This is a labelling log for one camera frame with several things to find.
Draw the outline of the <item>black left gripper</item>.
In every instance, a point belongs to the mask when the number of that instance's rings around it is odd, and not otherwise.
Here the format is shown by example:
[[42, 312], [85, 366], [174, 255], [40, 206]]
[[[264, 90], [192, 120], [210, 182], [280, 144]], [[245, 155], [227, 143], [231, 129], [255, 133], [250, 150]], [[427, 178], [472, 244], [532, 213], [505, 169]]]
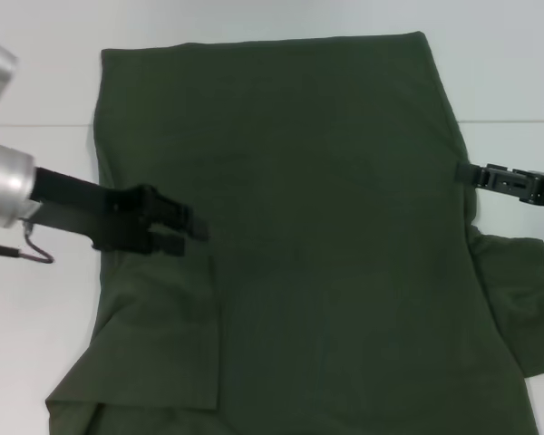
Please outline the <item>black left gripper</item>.
[[86, 236], [102, 252], [161, 253], [185, 256], [185, 237], [209, 240], [209, 226], [190, 206], [161, 197], [161, 223], [152, 229], [145, 188], [117, 190], [49, 169], [35, 170], [31, 200], [39, 209], [30, 222]]

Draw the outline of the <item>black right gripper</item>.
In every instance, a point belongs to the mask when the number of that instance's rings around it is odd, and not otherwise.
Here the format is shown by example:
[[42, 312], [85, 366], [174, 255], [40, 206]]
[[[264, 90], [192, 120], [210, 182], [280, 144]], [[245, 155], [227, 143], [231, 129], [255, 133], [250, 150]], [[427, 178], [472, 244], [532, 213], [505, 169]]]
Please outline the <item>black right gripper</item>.
[[455, 180], [468, 187], [479, 187], [517, 198], [520, 202], [544, 207], [544, 173], [508, 169], [497, 165], [481, 167], [460, 162]]

